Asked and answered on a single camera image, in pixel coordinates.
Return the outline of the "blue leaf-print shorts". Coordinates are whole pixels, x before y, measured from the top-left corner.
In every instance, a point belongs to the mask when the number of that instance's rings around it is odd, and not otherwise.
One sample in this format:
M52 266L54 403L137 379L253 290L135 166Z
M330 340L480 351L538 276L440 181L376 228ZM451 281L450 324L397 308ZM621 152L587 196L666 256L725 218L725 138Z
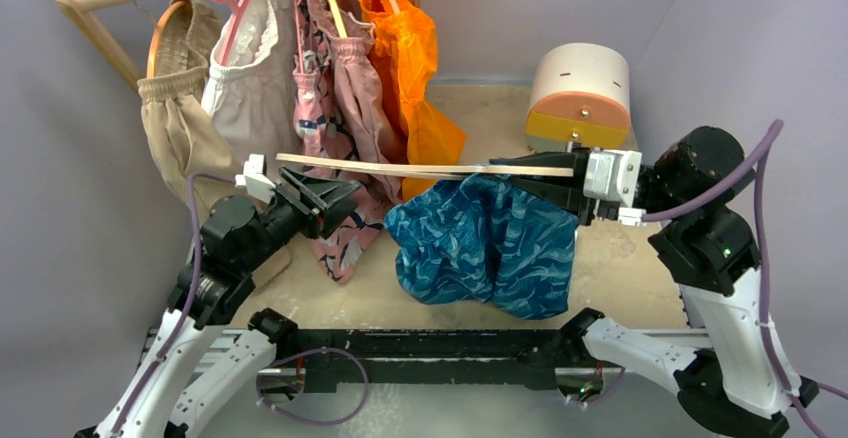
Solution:
M490 303L525 320L569 308L577 217L501 177L439 181L385 226L399 286L422 304Z

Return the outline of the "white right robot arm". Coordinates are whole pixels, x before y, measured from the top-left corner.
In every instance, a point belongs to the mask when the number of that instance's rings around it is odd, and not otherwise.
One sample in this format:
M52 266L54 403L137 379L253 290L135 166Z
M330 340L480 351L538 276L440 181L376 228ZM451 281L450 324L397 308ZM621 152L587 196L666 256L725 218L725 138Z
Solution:
M804 412L818 384L794 372L769 311L765 233L729 204L746 187L760 187L772 127L753 152L723 129L701 126L653 164L630 151L571 145L539 152L520 164L545 169L515 184L534 197L577 214L628 225L658 222L649 238L687 307L709 338L682 347L627 329L586 308L558 331L507 331L485 337L485 351L504 358L521 384L541 388L531 372L559 365L609 362L668 390L686 414L726 437L781 437L786 413Z

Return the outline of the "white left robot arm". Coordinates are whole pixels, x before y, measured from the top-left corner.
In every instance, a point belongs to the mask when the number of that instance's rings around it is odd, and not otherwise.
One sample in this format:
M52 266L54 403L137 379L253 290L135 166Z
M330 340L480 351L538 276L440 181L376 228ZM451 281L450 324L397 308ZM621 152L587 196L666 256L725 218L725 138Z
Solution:
M241 193L192 219L194 256L179 273L159 331L122 397L79 437L196 437L259 370L284 367L298 353L298 326L259 312L227 356L195 369L255 290L254 272L296 235L326 238L353 213L359 184L282 169L278 182L244 172Z

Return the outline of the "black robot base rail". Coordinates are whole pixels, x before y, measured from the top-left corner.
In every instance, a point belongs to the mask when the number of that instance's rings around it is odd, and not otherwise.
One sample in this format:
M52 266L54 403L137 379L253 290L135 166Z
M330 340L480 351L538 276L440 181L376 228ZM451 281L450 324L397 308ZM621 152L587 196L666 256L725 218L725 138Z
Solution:
M556 390L570 374L614 370L561 329L306 329L276 311L254 313L250 331L276 349L270 373L300 378L307 393L342 384L519 385Z

